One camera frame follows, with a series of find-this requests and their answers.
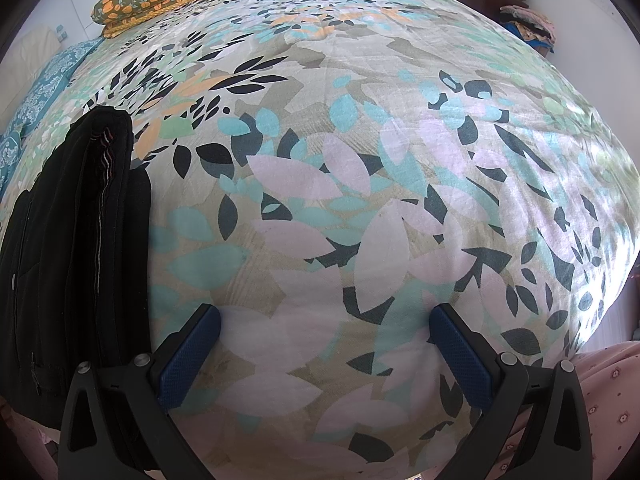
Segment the teal leaf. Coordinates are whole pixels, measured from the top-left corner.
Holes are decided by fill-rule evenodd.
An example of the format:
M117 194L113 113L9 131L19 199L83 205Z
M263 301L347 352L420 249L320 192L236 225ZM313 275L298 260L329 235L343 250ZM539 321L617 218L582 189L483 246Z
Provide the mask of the teal leaf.
M225 135L230 136L245 135L251 132L247 123L236 117L220 117L218 119L218 129Z
M377 211L365 211L364 213L359 213L356 216L351 217L347 223L351 227L355 227L357 229L366 229L369 223L373 220L373 217L377 214Z
M440 117L447 128L457 130L465 123L465 107L459 97L449 99L440 107Z
M388 175L401 186L419 196L426 196L427 183L422 168L418 165L411 151L407 151L400 164L394 164L386 154L382 142L378 141L378 155Z
M434 105L440 100L440 90L432 82L420 83L420 93L427 101Z
M337 77L336 79L334 79L334 88L342 88L344 86L347 86L349 84L349 81L351 81L350 75L343 75L342 77Z
M179 256L169 263L172 275L201 290L224 285L242 267L249 251L231 244L219 244Z
M221 174L218 179L218 183L220 184L220 189L225 193L235 193L236 192L236 184L225 174Z
M405 68L398 70L398 77L405 83L415 83L414 75Z
M169 117L167 120L162 121L158 137L161 139L177 139L177 137L190 135L193 135L193 126L191 126L190 120L182 117Z
M244 195L246 194L247 190L248 187L246 185L246 182L244 181L244 178L239 178L236 182L236 193L238 193L238 195Z
M371 175L371 192L377 193L391 186L393 182L380 175Z
M275 149L273 147L272 140L265 140L260 146L258 153L256 155L275 155Z
M178 303L180 294L165 285L151 285L149 287L149 309L152 317L157 319L166 316Z
M379 124L384 124L391 118L391 116L386 113L383 108L370 103L369 101L365 101L364 111L370 119L376 121Z
M170 253L178 248L178 238L166 227L149 226L149 243L156 253Z
M311 227L329 227L342 223L342 219L320 207L305 207L293 213L294 220L311 225Z
M262 184L260 184L260 182L258 182L257 179L253 179L248 185L247 185L247 195L249 196L249 198L257 203L257 204L261 204L262 203Z
M213 232L206 216L196 208L179 207L170 211L167 215L167 223L183 238L200 242L213 240Z
M306 140L300 139L296 142L290 151L291 158L295 160L302 160L306 155Z
M331 200L329 207L334 211L357 211L368 206L369 203L355 196L341 196Z
M356 101L349 94L338 97L329 108L329 118L339 131L348 132L358 120Z
M326 229L322 232L329 240L345 246L359 244L363 235L363 232L357 229Z
M502 117L502 111L498 110L495 106L485 106L484 107L484 118L485 121L497 121Z
M269 204L267 207L265 207L262 212L263 213L271 213L273 211L276 211L277 208L279 208L282 204L276 203L276 204Z
M305 206L305 199L298 198L295 196L295 197L289 198L287 205L289 205L289 211L291 211L295 215L298 211L300 211Z
M255 115L255 127L268 137L277 137L280 134L280 120L268 108L258 110Z
M316 155L309 155L303 162L319 170L324 164L324 157L317 153Z

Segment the white pillow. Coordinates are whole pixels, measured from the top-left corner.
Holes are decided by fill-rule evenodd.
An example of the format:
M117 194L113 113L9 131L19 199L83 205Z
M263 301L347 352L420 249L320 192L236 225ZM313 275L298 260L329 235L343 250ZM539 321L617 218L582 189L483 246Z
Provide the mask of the white pillow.
M40 25L14 41L0 62L0 136L40 71L61 49L49 27Z

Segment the jacket zipper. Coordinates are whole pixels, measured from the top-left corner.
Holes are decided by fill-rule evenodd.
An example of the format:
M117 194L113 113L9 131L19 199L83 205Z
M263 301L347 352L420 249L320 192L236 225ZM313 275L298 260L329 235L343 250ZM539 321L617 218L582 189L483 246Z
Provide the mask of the jacket zipper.
M11 288L14 293L14 348L15 358L18 361L18 368L20 367L20 355L18 354L18 273L20 272L20 264L22 263L22 250L24 249L24 238L27 234L27 224L29 223L29 214L31 213L31 204L27 208L27 215L24 219L24 225L22 226L22 236L20 237L20 252L18 253L18 265L15 269L14 275L11 278Z

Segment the black jacket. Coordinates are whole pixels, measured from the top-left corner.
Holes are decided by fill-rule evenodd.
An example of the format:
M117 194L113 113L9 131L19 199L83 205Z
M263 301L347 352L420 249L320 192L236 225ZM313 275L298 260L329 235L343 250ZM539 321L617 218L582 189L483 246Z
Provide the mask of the black jacket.
M0 252L0 395L60 428L78 364L150 351L150 182L129 115L95 107L18 197Z

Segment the floral bedspread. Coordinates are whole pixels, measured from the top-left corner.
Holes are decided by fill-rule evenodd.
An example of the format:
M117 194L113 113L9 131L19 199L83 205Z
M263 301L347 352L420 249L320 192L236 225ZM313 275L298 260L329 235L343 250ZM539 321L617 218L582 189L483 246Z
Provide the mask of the floral bedspread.
M552 366L638 252L620 142L453 0L201 0L105 41L26 139L2 226L97 102L131 113L152 181L154 344L200 303L223 314L174 413L219 480L403 480L448 460L479 413L430 309Z

